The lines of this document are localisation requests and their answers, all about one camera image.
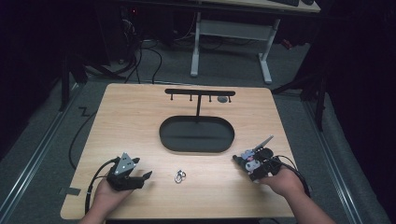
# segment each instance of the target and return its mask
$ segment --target gray carpet floor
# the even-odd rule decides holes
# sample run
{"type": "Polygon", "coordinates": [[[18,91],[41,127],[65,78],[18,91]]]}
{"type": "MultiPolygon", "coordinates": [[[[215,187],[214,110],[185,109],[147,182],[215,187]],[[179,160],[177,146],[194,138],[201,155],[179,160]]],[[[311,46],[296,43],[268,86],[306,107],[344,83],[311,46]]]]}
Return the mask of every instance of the gray carpet floor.
{"type": "MultiPolygon", "coordinates": [[[[245,49],[257,49],[256,44],[245,45],[245,49]]],[[[175,45],[172,48],[152,42],[146,47],[155,46],[161,54],[162,65],[156,74],[157,84],[182,83],[210,86],[242,86],[263,87],[274,89],[284,85],[294,78],[309,46],[299,46],[286,50],[280,45],[273,45],[268,57],[273,84],[263,82],[262,72],[255,53],[229,51],[235,45],[225,44],[220,48],[201,51],[200,74],[190,77],[191,45],[175,45]]],[[[142,50],[142,61],[138,67],[141,82],[150,82],[160,64],[160,57],[151,50],[142,50]]],[[[24,168],[31,162],[37,149],[42,146],[42,140],[52,122],[63,116],[57,131],[45,145],[46,150],[37,169],[31,171],[26,189],[20,198],[8,210],[5,223],[77,223],[76,220],[63,220],[60,211],[64,195],[60,194],[62,187],[68,187],[74,170],[68,160],[68,151],[78,129],[87,120],[83,116],[97,110],[106,85],[115,82],[104,77],[90,76],[84,86],[78,86],[73,91],[73,101],[67,112],[59,113],[61,106],[61,86],[58,84],[50,98],[33,114],[28,127],[22,133],[18,142],[0,163],[0,202],[7,202],[8,194],[18,181],[24,168]]],[[[134,73],[130,83],[137,82],[134,73]]],[[[312,122],[310,103],[301,102],[299,91],[286,91],[275,95],[276,106],[285,128],[290,147],[299,170],[304,174],[311,186],[314,201],[321,206],[337,223],[389,223],[388,217],[376,201],[369,183],[361,172],[342,129],[332,110],[329,97],[326,98],[326,110],[323,116],[323,133],[319,133],[312,122]],[[357,221],[351,221],[348,209],[340,198],[337,183],[327,163],[323,148],[328,147],[342,174],[347,189],[358,209],[357,221]]],[[[93,119],[81,130],[76,142],[71,147],[72,161],[78,163],[79,155],[84,148],[93,119]]],[[[295,223],[294,218],[275,217],[279,223],[295,223]]],[[[272,219],[263,219],[260,223],[275,223],[272,219]]]]}

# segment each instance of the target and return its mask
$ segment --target light wood tabletop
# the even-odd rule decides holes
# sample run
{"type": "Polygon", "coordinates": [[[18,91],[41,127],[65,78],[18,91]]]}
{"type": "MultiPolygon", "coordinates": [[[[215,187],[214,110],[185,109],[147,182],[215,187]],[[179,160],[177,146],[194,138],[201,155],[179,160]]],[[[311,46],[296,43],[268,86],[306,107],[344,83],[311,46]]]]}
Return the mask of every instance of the light wood tabletop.
{"type": "Polygon", "coordinates": [[[316,2],[311,6],[303,3],[300,0],[299,6],[293,7],[285,4],[280,4],[268,0],[200,0],[201,2],[207,3],[218,3],[218,4],[231,4],[236,6],[244,6],[244,7],[265,7],[271,9],[279,9],[279,10],[288,10],[288,11],[296,11],[296,12],[320,12],[320,7],[316,2]]]}
{"type": "Polygon", "coordinates": [[[87,188],[95,172],[126,152],[132,159],[140,158],[131,176],[153,173],[110,218],[292,217],[281,196],[253,183],[232,159],[271,134],[274,138],[266,147],[294,161],[273,96],[265,88],[110,84],[70,184],[81,193],[66,196],[61,216],[82,218],[87,188]],[[221,153],[175,152],[164,147],[159,135],[163,121],[175,115],[194,116],[197,106],[196,97],[190,101],[189,95],[174,95],[171,101],[164,92],[169,88],[235,91],[231,103],[220,103],[213,96],[209,102],[203,96],[201,105],[202,116],[221,117],[233,125],[232,145],[221,153]],[[178,169],[187,175],[180,184],[175,182],[178,169]]]}

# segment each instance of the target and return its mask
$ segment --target person's right hand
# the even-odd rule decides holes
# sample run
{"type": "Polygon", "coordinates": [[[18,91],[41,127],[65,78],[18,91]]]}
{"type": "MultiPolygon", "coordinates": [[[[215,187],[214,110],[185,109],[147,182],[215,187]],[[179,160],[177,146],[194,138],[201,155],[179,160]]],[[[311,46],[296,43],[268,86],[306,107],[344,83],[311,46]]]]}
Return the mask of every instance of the person's right hand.
{"type": "Polygon", "coordinates": [[[268,185],[275,193],[285,198],[290,194],[304,193],[299,177],[286,166],[281,166],[277,175],[260,179],[260,183],[268,185]]]}

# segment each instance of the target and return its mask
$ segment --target human hand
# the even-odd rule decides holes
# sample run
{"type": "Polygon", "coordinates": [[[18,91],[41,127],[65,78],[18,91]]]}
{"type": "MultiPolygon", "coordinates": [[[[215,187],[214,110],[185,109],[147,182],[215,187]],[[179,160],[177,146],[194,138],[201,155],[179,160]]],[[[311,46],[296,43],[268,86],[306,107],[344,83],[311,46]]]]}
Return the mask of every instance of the human hand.
{"type": "Polygon", "coordinates": [[[268,185],[275,193],[285,198],[291,194],[304,193],[304,186],[300,178],[283,165],[277,175],[262,178],[260,183],[268,185]]]}
{"type": "Polygon", "coordinates": [[[91,209],[79,223],[103,223],[106,217],[132,192],[132,189],[116,191],[103,178],[96,188],[91,209]]]}

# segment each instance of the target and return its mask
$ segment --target white metal desk leg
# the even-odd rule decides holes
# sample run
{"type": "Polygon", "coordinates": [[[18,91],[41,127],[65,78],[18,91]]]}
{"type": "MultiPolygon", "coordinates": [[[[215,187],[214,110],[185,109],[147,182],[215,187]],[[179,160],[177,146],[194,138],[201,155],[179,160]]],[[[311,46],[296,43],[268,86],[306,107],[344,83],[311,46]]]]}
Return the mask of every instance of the white metal desk leg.
{"type": "Polygon", "coordinates": [[[195,44],[194,52],[192,53],[191,62],[191,76],[198,77],[198,65],[199,65],[199,35],[201,31],[201,12],[197,12],[197,22],[195,25],[195,44]]]}
{"type": "Polygon", "coordinates": [[[268,70],[268,64],[267,64],[267,57],[268,53],[270,52],[271,46],[274,42],[274,38],[276,35],[277,27],[279,26],[280,19],[276,19],[274,22],[274,26],[272,27],[268,40],[267,40],[267,45],[265,47],[264,53],[259,54],[259,60],[260,60],[260,65],[262,66],[262,75],[264,76],[264,82],[266,84],[271,84],[272,79],[271,79],[271,74],[270,71],[268,70]]]}

